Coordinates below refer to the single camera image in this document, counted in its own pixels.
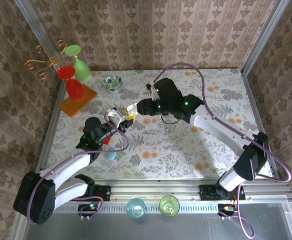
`patterned wallpaper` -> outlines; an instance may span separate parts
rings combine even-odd
[[[53,41],[83,49],[91,70],[185,62],[239,68],[274,0],[30,0]]]
[[[292,0],[248,80],[272,149],[292,171]]]
[[[13,1],[0,0],[0,240],[8,239],[12,205],[23,176],[34,170],[59,81],[39,82],[24,62],[39,43]]]

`table surface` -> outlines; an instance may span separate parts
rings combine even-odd
[[[103,112],[113,107],[124,108],[150,98],[145,84],[151,82],[160,70],[93,72],[85,84],[98,96],[74,118],[61,112],[47,166],[61,162],[76,151],[82,136],[85,120],[98,117],[103,123]],[[203,69],[205,95],[208,106],[220,116],[239,127],[257,133],[258,129],[249,103],[246,89],[238,69]],[[102,80],[109,75],[123,79],[123,87],[117,93],[107,92]],[[201,98],[201,80],[193,70],[168,70],[162,78],[169,77],[183,95],[193,94]],[[168,117],[166,122],[174,121]],[[144,179],[144,178],[217,178],[233,166],[238,157],[221,141],[204,129],[179,121],[166,125],[160,116],[137,115],[135,123],[127,129],[130,147],[117,153],[114,160],[100,154],[96,161],[81,170],[93,179]],[[114,135],[110,148],[126,145],[118,134]],[[271,176],[268,163],[261,170]]]

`aluminum frame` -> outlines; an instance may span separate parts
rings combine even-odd
[[[59,56],[59,53],[57,52],[55,45],[51,42],[48,35],[46,34],[46,31],[41,25],[40,20],[38,16],[36,15],[36,12],[31,6],[31,3],[28,0],[16,0],[16,4],[20,8],[22,14],[25,16],[25,19],[29,23],[32,31],[36,35],[40,44],[42,45],[45,51],[45,54],[48,56],[48,58]],[[47,163],[47,160],[49,159],[49,155],[50,155],[50,151],[51,151],[51,147],[54,140],[56,128],[58,125],[58,119],[60,115],[60,109],[58,108],[58,106],[64,100],[65,95],[66,95],[66,82],[62,81],[59,88],[56,103],[55,103],[55,106],[50,118],[47,134],[46,134],[43,147],[39,156],[36,172],[39,172],[41,170],[40,168],[44,166]]]
[[[55,209],[59,214],[78,214],[79,205],[66,203],[59,208]],[[101,214],[126,214],[126,203],[118,202],[106,202],[102,205],[100,211]],[[82,214],[90,214],[90,211],[82,211]],[[159,204],[146,203],[146,214],[161,214]],[[217,214],[217,203],[180,203],[180,210],[178,214]]]
[[[248,75],[288,4],[289,0],[277,0],[275,2],[242,66],[242,70],[245,75]]]

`purple cable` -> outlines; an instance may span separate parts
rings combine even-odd
[[[240,227],[241,227],[242,231],[244,232],[244,234],[246,235],[246,237],[249,238],[249,239],[253,239],[253,238],[255,237],[254,229],[252,228],[251,223],[250,223],[247,219],[243,218],[243,217],[240,215],[239,201],[238,201],[238,199],[239,199],[239,198],[237,198],[238,216],[228,216],[228,215],[226,215],[225,213],[223,213],[222,211],[219,211],[218,213],[221,214],[221,215],[223,215],[223,216],[226,217],[226,218],[231,218],[231,219],[238,218],[238,219],[239,219],[239,223],[240,223]],[[246,223],[249,225],[249,227],[250,227],[250,229],[251,229],[251,232],[252,232],[252,233],[251,233],[251,236],[249,236],[248,233],[246,232],[244,226],[242,225],[242,221],[246,222]]]
[[[67,158],[66,160],[62,161],[61,163],[59,163],[57,166],[55,166],[53,169],[51,169],[46,175],[44,175],[37,183],[37,185],[35,186],[34,190],[32,191],[31,193],[31,196],[29,198],[29,203],[28,203],[28,208],[27,208],[27,219],[28,219],[28,222],[31,224],[31,225],[36,225],[35,222],[33,222],[30,218],[30,211],[31,211],[31,205],[32,205],[32,202],[34,200],[34,197],[35,197],[35,194],[36,194],[36,191],[37,189],[39,188],[40,184],[43,182],[44,179],[46,179],[48,176],[50,176],[51,174],[53,174],[55,171],[57,171],[59,168],[61,168],[63,165],[67,164],[69,161],[73,160],[74,158],[78,157],[78,156],[81,156],[81,155],[84,155],[84,154],[93,154],[93,153],[117,153],[117,152],[121,152],[121,151],[124,151],[126,150],[128,147],[129,147],[129,139],[126,135],[124,135],[122,132],[120,132],[112,123],[110,123],[108,120],[107,120],[107,112],[105,112],[104,114],[104,119],[106,121],[106,123],[109,124],[109,126],[111,126],[112,128],[114,128],[116,130],[116,132],[118,132],[126,141],[127,141],[127,145],[123,148],[123,149],[119,149],[119,150],[92,150],[92,151],[83,151],[83,152],[80,152],[80,153],[77,153],[69,158]]]
[[[76,201],[91,200],[91,199],[99,199],[101,201],[101,204],[98,207],[97,211],[94,214],[92,214],[90,219],[92,219],[100,211],[102,205],[104,204],[104,200],[102,199],[102,197],[99,197],[99,196],[87,196],[87,197],[76,197],[76,198],[73,199],[73,200],[76,200]],[[81,216],[82,211],[83,211],[83,208],[80,209],[79,216]]]
[[[238,134],[239,136],[241,136],[242,138],[245,138],[247,139],[248,141],[250,141],[252,144],[254,144],[255,146],[257,146],[258,148],[260,148],[261,150],[263,150],[265,153],[267,153],[269,156],[272,156],[284,169],[285,171],[287,172],[287,179],[277,179],[277,178],[274,178],[274,177],[270,177],[270,176],[266,176],[266,175],[263,175],[263,174],[257,174],[258,176],[260,177],[263,177],[263,178],[266,178],[266,179],[269,179],[269,180],[274,180],[274,181],[277,181],[277,182],[281,182],[281,183],[286,183],[286,182],[289,182],[291,180],[291,173],[288,169],[288,167],[286,166],[286,164],[280,160],[275,154],[273,154],[271,151],[269,151],[268,149],[266,149],[264,146],[260,145],[259,143],[257,143],[256,141],[254,141],[253,139],[245,136],[244,134],[242,134],[241,132],[239,132],[237,129],[233,128],[232,126],[226,124],[225,122],[223,122],[222,120],[218,119],[217,117],[214,116],[214,114],[212,113],[212,111],[209,109],[208,107],[208,104],[207,104],[207,101],[206,101],[206,97],[205,97],[205,80],[204,80],[204,76],[202,75],[202,73],[200,72],[200,70],[191,65],[191,64],[188,64],[188,63],[183,63],[183,62],[178,62],[178,63],[174,63],[168,67],[166,67],[156,78],[155,80],[153,81],[154,83],[160,78],[160,76],[167,70],[171,69],[172,67],[174,66],[177,66],[177,65],[185,65],[185,66],[188,66],[188,67],[191,67],[192,69],[194,69],[196,72],[198,72],[198,74],[200,75],[201,77],[201,82],[202,82],[202,100],[204,101],[204,104],[205,104],[205,108],[207,109],[207,112],[217,121],[219,122],[220,124],[222,124],[223,126],[225,126],[226,128],[232,130],[233,132],[235,132],[236,134]]]

